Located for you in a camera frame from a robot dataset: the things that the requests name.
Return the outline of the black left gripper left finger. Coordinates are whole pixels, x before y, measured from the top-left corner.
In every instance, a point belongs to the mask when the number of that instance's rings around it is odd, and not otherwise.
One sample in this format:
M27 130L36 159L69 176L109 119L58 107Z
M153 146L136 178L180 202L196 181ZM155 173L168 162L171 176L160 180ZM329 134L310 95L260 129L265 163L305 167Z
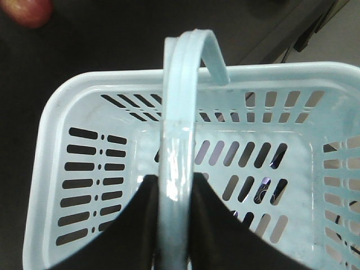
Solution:
M158 177L146 175L119 216L56 269L151 269L158 221Z

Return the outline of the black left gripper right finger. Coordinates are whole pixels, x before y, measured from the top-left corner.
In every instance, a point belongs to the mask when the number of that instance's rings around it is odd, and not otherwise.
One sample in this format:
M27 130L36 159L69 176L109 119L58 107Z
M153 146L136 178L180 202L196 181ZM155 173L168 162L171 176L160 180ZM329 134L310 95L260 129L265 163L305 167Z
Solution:
M231 214L201 173L194 173L189 223L193 269L303 269Z

